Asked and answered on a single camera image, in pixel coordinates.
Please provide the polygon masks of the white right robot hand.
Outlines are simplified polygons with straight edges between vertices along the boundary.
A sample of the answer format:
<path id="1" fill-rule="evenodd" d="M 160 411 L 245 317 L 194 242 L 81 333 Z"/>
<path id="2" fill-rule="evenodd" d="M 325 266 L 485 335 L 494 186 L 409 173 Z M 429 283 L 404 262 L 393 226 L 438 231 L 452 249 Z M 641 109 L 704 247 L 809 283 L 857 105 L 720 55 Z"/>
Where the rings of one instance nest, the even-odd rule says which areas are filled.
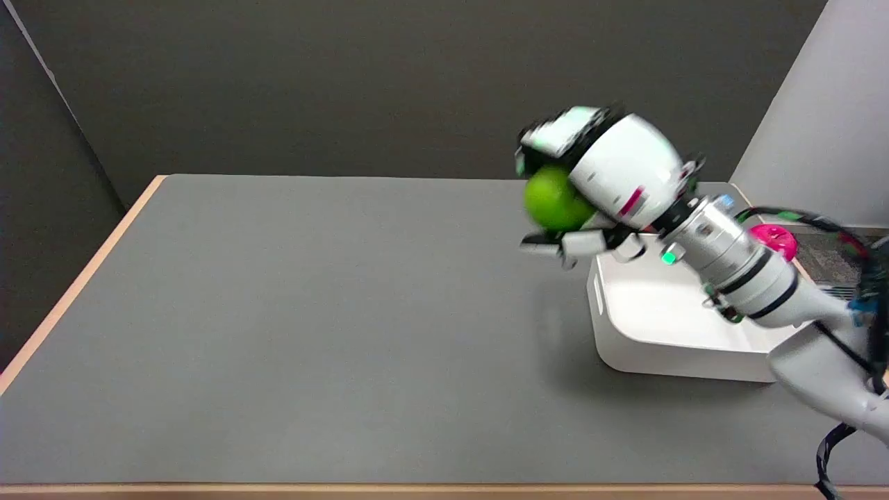
<path id="1" fill-rule="evenodd" d="M 687 183 L 699 167 L 656 126 L 618 106 L 574 106 L 533 122 L 518 133 L 515 170 L 528 181 L 558 175 L 561 206 L 520 248 L 571 268 L 641 232 L 670 234 L 691 216 Z"/>

